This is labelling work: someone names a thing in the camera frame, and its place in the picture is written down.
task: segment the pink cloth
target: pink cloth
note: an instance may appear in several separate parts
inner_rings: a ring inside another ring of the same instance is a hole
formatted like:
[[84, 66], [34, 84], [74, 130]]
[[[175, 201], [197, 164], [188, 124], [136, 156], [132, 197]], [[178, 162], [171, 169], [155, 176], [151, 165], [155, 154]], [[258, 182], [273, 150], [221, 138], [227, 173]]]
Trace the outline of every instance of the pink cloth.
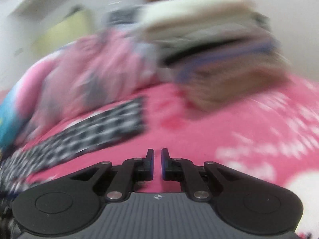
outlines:
[[116, 29], [108, 30], [104, 38], [83, 37], [71, 45], [45, 79], [35, 113], [18, 141], [34, 139], [60, 121], [124, 99], [150, 85], [156, 60], [146, 60], [148, 50], [137, 50], [139, 45]]
[[21, 86], [17, 92], [16, 107], [19, 114], [24, 117], [30, 117], [35, 110], [44, 79], [58, 65], [59, 52], [39, 60], [31, 66], [17, 85]]
[[[306, 174], [302, 184], [307, 184], [306, 188], [312, 191], [319, 188], [315, 185], [319, 179], [311, 180], [310, 184], [307, 181], [309, 172], [319, 177], [318, 84], [293, 76], [292, 81], [282, 87], [247, 97], [210, 114], [202, 114], [186, 105], [172, 84], [140, 93], [148, 97], [146, 133], [73, 159], [34, 175], [30, 180], [62, 177], [101, 161], [122, 164], [128, 158], [144, 157], [147, 149], [153, 148], [154, 180], [147, 182], [142, 191], [179, 191], [178, 183], [164, 182], [161, 178], [160, 152], [168, 148], [171, 157], [187, 158], [196, 165], [216, 161], [293, 190], [305, 207], [297, 231], [319, 236], [319, 229], [315, 230], [319, 213], [315, 199], [319, 191], [303, 196], [304, 189], [294, 185], [297, 177]], [[55, 126], [41, 139], [61, 131], [70, 122]]]

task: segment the gray ribbed plate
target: gray ribbed plate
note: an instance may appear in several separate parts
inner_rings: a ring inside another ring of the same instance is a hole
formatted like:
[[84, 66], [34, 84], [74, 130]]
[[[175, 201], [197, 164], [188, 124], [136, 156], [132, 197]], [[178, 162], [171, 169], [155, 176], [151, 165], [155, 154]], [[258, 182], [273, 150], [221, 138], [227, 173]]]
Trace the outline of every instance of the gray ribbed plate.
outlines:
[[[40, 238], [44, 237], [27, 233], [19, 237]], [[270, 237], [249, 235], [222, 221], [207, 203], [194, 202], [184, 193], [132, 193], [125, 202], [108, 204], [91, 226], [58, 238], [299, 239], [293, 232]]]

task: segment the bed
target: bed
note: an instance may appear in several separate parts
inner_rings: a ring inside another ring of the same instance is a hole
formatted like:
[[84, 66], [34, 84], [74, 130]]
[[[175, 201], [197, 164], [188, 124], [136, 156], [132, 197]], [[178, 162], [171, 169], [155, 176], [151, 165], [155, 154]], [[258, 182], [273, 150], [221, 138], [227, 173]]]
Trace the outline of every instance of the bed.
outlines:
[[[176, 182], [161, 178], [160, 153], [190, 159], [196, 165], [216, 161], [241, 172], [286, 187], [303, 202], [304, 215], [297, 228], [301, 238], [319, 237], [319, 86], [297, 76], [277, 88], [252, 95], [222, 110], [201, 113], [187, 104], [175, 85], [146, 88], [146, 131], [126, 142], [89, 153], [32, 175], [29, 182], [55, 179], [101, 161], [121, 164], [155, 150], [154, 180], [141, 191], [179, 191]], [[60, 123], [26, 145], [30, 148], [65, 127], [116, 104]]]

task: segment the silver screw head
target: silver screw head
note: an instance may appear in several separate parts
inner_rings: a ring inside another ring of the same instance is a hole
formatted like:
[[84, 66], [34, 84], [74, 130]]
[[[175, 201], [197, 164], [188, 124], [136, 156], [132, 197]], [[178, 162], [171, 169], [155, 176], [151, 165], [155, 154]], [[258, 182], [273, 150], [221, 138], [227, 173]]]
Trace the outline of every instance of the silver screw head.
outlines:
[[209, 197], [208, 192], [206, 191], [196, 191], [194, 197], [197, 199], [207, 199]]
[[122, 193], [120, 193], [119, 191], [110, 191], [106, 196], [109, 199], [119, 199], [122, 197]]

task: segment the circular cover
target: circular cover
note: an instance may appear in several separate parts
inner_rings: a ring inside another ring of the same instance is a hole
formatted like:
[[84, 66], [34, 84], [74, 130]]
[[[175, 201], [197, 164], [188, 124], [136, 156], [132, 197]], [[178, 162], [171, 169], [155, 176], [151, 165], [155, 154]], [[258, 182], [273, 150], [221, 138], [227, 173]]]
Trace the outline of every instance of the circular cover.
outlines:
[[217, 198], [218, 214], [231, 226], [255, 235], [294, 231], [302, 215], [300, 199], [275, 185], [232, 182], [229, 192]]
[[21, 230], [42, 236], [79, 230], [95, 219], [99, 209], [98, 196], [76, 180], [29, 189], [15, 199], [12, 207]]

